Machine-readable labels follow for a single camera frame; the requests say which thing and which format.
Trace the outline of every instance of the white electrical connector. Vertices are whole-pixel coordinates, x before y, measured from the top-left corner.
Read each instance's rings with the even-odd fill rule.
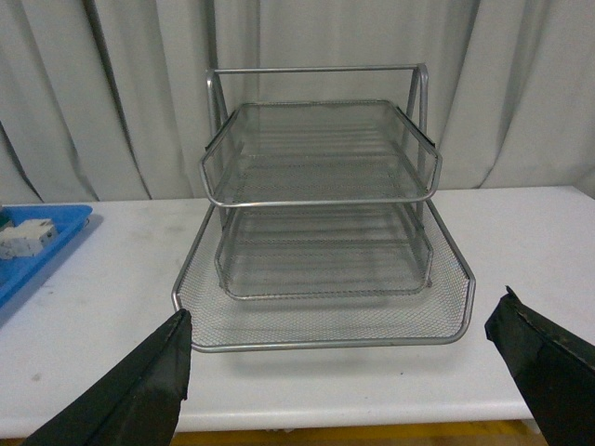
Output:
[[[57,236],[51,219],[26,220],[0,232],[0,258],[36,256]]]

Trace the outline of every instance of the stacked tray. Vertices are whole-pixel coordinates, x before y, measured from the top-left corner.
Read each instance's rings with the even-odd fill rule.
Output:
[[[214,119],[226,118],[214,74],[254,71],[211,72]],[[212,205],[173,291],[196,349],[444,344],[465,333],[474,279],[429,200],[442,159],[412,104],[248,103],[225,120],[201,160]]]

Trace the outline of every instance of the white curtain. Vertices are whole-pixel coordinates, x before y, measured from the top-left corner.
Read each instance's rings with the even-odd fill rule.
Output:
[[[442,189],[574,184],[595,196],[594,21],[592,0],[0,0],[0,201],[204,196],[209,67],[418,61]],[[403,104],[409,81],[228,77],[231,108]]]

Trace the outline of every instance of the blue tray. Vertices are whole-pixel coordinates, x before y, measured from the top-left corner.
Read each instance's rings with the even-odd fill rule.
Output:
[[[80,204],[5,206],[4,209],[15,226],[31,218],[51,218],[58,237],[35,257],[0,260],[0,307],[83,228],[93,211],[90,206]]]

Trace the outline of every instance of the white tabletop surface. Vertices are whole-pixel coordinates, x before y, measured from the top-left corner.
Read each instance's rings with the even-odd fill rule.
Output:
[[[483,324],[510,285],[595,343],[595,201],[570,187],[439,191],[433,201],[477,279],[460,341],[193,352],[178,431],[530,418]],[[32,433],[172,314],[208,203],[92,206],[81,234],[0,308],[0,438]]]

